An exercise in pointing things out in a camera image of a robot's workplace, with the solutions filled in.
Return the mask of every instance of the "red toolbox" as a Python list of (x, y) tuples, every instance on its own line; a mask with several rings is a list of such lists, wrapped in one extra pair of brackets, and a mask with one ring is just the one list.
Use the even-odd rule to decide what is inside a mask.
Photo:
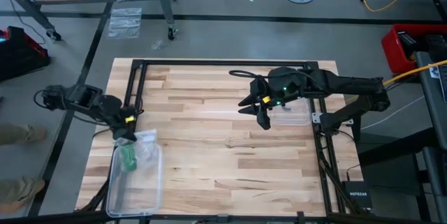
[(392, 72), (400, 74), (416, 68), (414, 61), (408, 60), (402, 49), (398, 31), (407, 32), (412, 38), (420, 38), (429, 33), (447, 33), (447, 25), (394, 24), (391, 31), (382, 38), (383, 50)]

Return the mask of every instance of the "floor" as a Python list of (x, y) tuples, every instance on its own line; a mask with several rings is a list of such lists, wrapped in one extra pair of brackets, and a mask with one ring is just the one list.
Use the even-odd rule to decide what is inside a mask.
[[(368, 0), (372, 7), (382, 7), (392, 0)], [(104, 4), (43, 6), (45, 12), (102, 13)], [(142, 8), (144, 14), (161, 13), (157, 2), (116, 3), (114, 8)], [(9, 0), (0, 0), (0, 10), (10, 11)], [(287, 0), (179, 0), (174, 14), (183, 15), (254, 15), (280, 17), (324, 17), (356, 19), (439, 20), (432, 0), (400, 0), (381, 12), (366, 11), (358, 0), (313, 0), (294, 4)], [(30, 17), (23, 17), (45, 36), (45, 31)], [(0, 122), (39, 125), (48, 130), (45, 141), (22, 146), (0, 147), (0, 179), (18, 176), (39, 177), (45, 169), (64, 112), (50, 112), (35, 106), (32, 96), (49, 84), (70, 86), (76, 82), (98, 26), (97, 18), (50, 18), (64, 41), (51, 42), (45, 37), (45, 48), (52, 64), (45, 70), (0, 84)], [(17, 17), (0, 19), (0, 28), (23, 27)], [(179, 20), (174, 41), (167, 39), (163, 20), (143, 20), (140, 36), (133, 39), (110, 39), (104, 33), (98, 45), (86, 84), (105, 88), (115, 57), (163, 57), (204, 59), (308, 59), (335, 60), (339, 74), (357, 77), (392, 77), (380, 40), (390, 30), (388, 25), (316, 24), (290, 22), (238, 22)], [(31, 29), (26, 32), (41, 40)], [(420, 85), (404, 84), (390, 92), (391, 107), (382, 113), (370, 112), (362, 126), (379, 121), (423, 95)], [(430, 126), (424, 100), (391, 117), (365, 133), (404, 137)], [(73, 120), (57, 163), (40, 214), (71, 212), (82, 181), (94, 126)], [(399, 161), (364, 169), (365, 177), (375, 177), (388, 169), (390, 176), (400, 178), (394, 167)], [(413, 196), (383, 188), (372, 189), (376, 213), (380, 216), (418, 219)], [(12, 218), (27, 215), (27, 208)]]

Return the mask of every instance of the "khaki pants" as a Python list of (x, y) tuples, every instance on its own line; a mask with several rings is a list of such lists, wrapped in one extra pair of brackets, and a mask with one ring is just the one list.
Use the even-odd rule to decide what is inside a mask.
[[(0, 124), (0, 146), (27, 142), (34, 137), (33, 133), (31, 126)], [(33, 186), (34, 180), (24, 177), (16, 180), (0, 179), (0, 203), (12, 203), (26, 197)]]

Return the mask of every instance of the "wooden tabletop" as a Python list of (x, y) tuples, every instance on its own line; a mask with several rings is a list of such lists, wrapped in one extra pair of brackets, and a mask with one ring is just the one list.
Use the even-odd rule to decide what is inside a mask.
[[(115, 59), (107, 94), (124, 99), (132, 61)], [(334, 61), (318, 64), (337, 74)], [(306, 216), (325, 216), (312, 126), (263, 130), (254, 116), (237, 113), (251, 80), (228, 71), (267, 75), (272, 68), (268, 64), (148, 67), (142, 97), (145, 112), (138, 118), (137, 130), (156, 129), (162, 146), (163, 206), (158, 214), (296, 216), (303, 211)], [(342, 95), (325, 102), (329, 112), (345, 105)], [(301, 117), (310, 117), (304, 112)], [(341, 130), (351, 133), (350, 128)], [(341, 134), (333, 142), (344, 179), (346, 170), (359, 163), (356, 146)], [(103, 185), (112, 151), (110, 132), (94, 138), (77, 208)], [(360, 167), (349, 175), (362, 180)], [(329, 185), (336, 211), (334, 188)]]

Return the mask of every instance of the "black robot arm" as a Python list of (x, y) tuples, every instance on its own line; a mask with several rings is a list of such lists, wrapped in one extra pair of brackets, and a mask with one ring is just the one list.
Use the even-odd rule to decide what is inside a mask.
[(343, 121), (369, 111), (381, 112), (390, 106), (382, 78), (339, 77), (328, 70), (294, 69), (279, 67), (268, 76), (254, 75), (242, 70), (232, 70), (231, 75), (254, 78), (250, 94), (239, 103), (246, 106), (239, 113), (257, 116), (258, 124), (270, 128), (267, 111), (274, 106), (299, 98), (325, 98), (331, 94), (359, 95), (357, 101), (334, 113), (320, 116), (321, 130), (326, 134), (337, 130)]
[(133, 106), (122, 107), (120, 99), (103, 95), (103, 90), (86, 84), (66, 88), (50, 85), (42, 91), (43, 104), (49, 110), (73, 110), (110, 127), (113, 139), (136, 141), (133, 134), (137, 112)]

